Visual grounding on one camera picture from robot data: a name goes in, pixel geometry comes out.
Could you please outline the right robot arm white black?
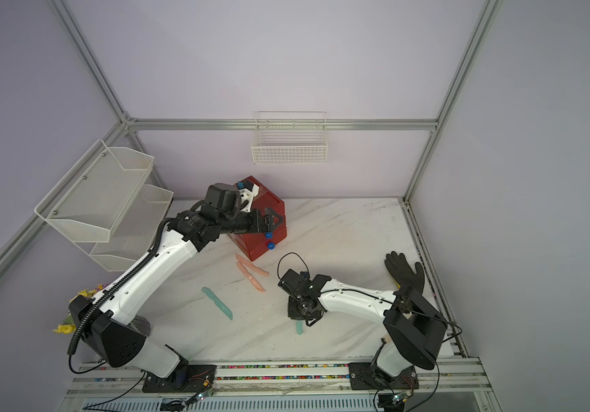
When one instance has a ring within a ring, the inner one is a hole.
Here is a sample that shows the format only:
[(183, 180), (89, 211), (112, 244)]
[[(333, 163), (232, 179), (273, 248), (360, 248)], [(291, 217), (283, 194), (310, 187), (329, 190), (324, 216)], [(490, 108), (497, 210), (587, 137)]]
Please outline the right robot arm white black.
[(349, 314), (380, 324), (386, 336), (370, 362), (349, 365), (353, 389), (394, 389), (405, 384), (417, 387), (416, 370), (432, 371), (449, 330), (461, 333), (427, 298), (423, 297), (423, 265), (408, 263), (402, 253), (384, 259), (396, 290), (373, 290), (343, 283), (326, 275), (312, 277), (307, 271), (286, 271), (278, 286), (288, 296), (288, 317), (310, 327), (331, 312)]

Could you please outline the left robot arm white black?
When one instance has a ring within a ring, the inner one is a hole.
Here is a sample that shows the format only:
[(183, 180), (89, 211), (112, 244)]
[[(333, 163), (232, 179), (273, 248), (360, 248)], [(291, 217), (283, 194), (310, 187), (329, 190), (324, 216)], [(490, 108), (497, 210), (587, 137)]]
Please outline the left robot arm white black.
[(193, 207), (162, 219), (150, 247), (135, 264), (92, 297), (79, 295), (70, 303), (75, 330), (67, 355), (73, 357), (85, 343), (109, 366), (136, 367), (171, 391), (182, 391), (196, 381), (187, 359), (152, 341), (132, 322), (171, 275), (221, 235), (275, 233), (284, 226), (283, 211), (255, 208), (261, 192), (251, 180), (211, 185)]

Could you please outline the red drawer cabinet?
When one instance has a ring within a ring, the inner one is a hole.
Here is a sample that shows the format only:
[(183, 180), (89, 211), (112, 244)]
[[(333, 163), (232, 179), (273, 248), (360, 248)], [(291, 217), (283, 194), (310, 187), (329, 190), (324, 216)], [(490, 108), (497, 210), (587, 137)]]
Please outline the red drawer cabinet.
[(257, 185), (251, 211), (260, 213), (260, 231), (257, 233), (231, 233), (228, 237), (250, 261), (254, 262), (286, 239), (286, 204), (274, 192), (254, 176), (243, 180), (244, 184)]

